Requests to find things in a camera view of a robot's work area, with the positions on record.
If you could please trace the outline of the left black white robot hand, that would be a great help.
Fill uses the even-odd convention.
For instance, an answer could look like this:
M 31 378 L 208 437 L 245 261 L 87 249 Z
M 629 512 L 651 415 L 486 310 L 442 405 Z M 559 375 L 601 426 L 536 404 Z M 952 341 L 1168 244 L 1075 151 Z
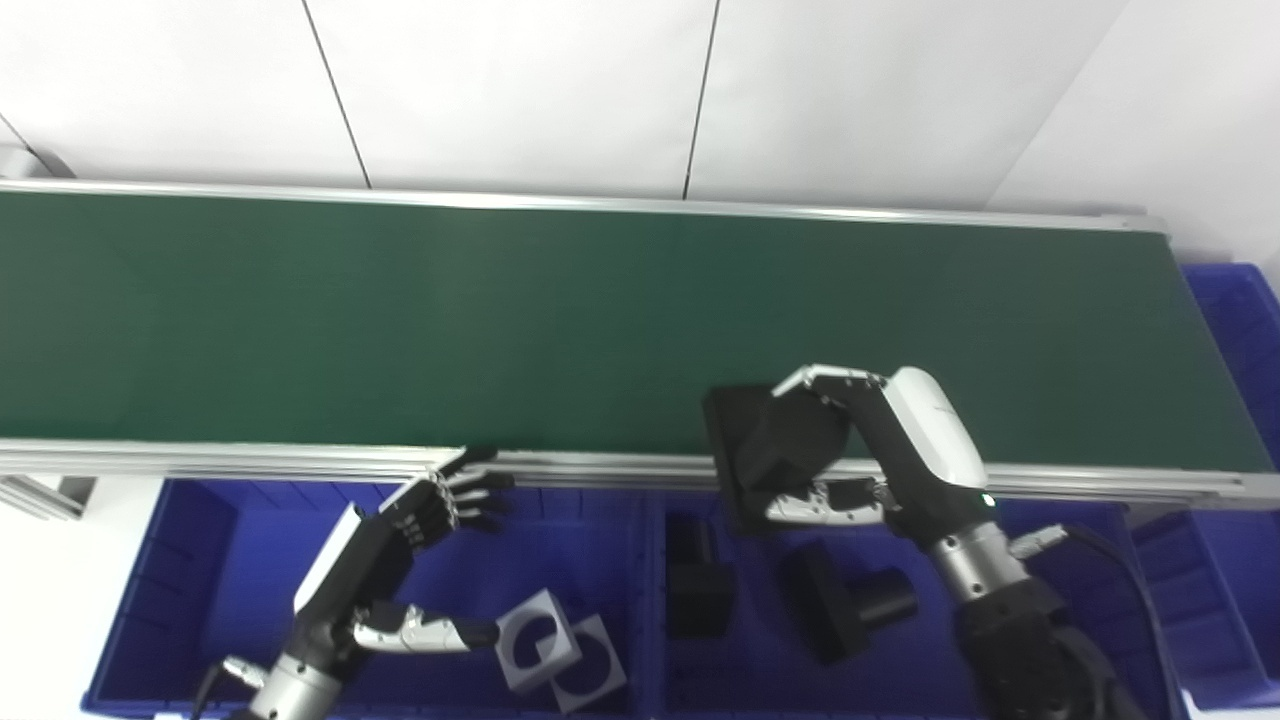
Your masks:
M 484 469 L 495 454 L 462 448 L 411 477 L 376 511 L 343 511 L 294 594 L 288 664 L 346 678 L 370 653 L 458 653 L 497 643 L 493 620 L 396 602 L 419 555 L 460 529 L 500 529 L 515 478 Z

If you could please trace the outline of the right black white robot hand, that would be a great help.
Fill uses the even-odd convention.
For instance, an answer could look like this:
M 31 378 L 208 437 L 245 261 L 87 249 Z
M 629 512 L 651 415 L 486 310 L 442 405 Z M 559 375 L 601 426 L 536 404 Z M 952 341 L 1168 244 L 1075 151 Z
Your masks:
M 928 372 L 891 375 L 847 366 L 800 366 L 771 389 L 774 398 L 812 398 L 855 429 L 878 462 L 891 498 L 884 520 L 928 551 L 948 536 L 993 521 L 986 465 L 955 407 Z

